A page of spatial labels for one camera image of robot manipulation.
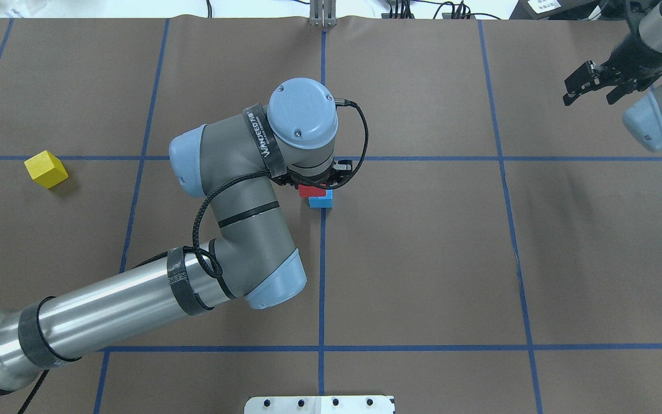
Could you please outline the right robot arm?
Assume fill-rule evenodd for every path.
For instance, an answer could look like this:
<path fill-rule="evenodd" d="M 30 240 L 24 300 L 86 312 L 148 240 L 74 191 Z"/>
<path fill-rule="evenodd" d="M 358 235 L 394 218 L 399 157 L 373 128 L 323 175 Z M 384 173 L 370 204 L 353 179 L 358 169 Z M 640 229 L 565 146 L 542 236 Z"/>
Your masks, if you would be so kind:
<path fill-rule="evenodd" d="M 662 84 L 655 84 L 662 77 L 662 1 L 601 1 L 599 11 L 603 18 L 625 19 L 629 33 L 604 63 L 588 60 L 565 79 L 563 104 L 604 87 L 610 88 L 609 104 L 643 91 L 622 123 L 644 148 L 662 151 Z"/>

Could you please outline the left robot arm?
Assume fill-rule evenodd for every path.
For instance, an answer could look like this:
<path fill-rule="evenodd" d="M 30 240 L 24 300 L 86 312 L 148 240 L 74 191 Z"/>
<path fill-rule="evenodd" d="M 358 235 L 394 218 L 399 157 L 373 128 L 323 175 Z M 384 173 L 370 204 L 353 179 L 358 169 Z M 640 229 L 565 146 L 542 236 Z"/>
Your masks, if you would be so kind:
<path fill-rule="evenodd" d="M 273 186 L 349 183 L 360 166 L 334 159 L 341 107 L 360 111 L 315 79 L 288 79 L 267 104 L 173 139 L 174 175 L 203 199 L 191 242 L 71 293 L 0 310 L 0 396 L 39 387 L 50 370 L 227 301 L 265 309 L 300 293 L 304 266 Z"/>

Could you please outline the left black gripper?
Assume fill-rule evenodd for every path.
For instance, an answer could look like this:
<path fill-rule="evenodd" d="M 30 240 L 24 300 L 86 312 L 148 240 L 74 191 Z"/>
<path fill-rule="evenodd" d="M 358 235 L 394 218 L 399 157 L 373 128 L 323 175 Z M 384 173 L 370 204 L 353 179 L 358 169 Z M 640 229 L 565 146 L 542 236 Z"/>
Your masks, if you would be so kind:
<path fill-rule="evenodd" d="M 294 170 L 287 170 L 284 175 L 276 177 L 276 183 L 279 186 L 291 185 L 298 188 L 299 185 L 315 186 L 318 188 L 329 188 L 336 183 L 333 173 L 323 173 L 319 176 L 307 177 Z"/>

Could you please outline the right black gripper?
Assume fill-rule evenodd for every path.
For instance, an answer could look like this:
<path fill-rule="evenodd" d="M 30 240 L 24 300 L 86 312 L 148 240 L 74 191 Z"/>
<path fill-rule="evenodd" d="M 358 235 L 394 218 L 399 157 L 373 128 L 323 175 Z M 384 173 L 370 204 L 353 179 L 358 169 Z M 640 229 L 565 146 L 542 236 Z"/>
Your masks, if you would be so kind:
<path fill-rule="evenodd" d="M 662 70 L 662 53 L 644 44 L 637 34 L 630 33 L 612 50 L 603 65 L 622 74 L 625 79 L 647 79 Z M 601 89 L 604 86 L 604 66 L 594 61 L 578 66 L 564 81 L 567 91 L 563 94 L 563 104 L 570 106 L 578 97 Z M 642 91 L 636 80 L 621 82 L 607 93 L 607 103 L 613 105 L 635 91 Z"/>

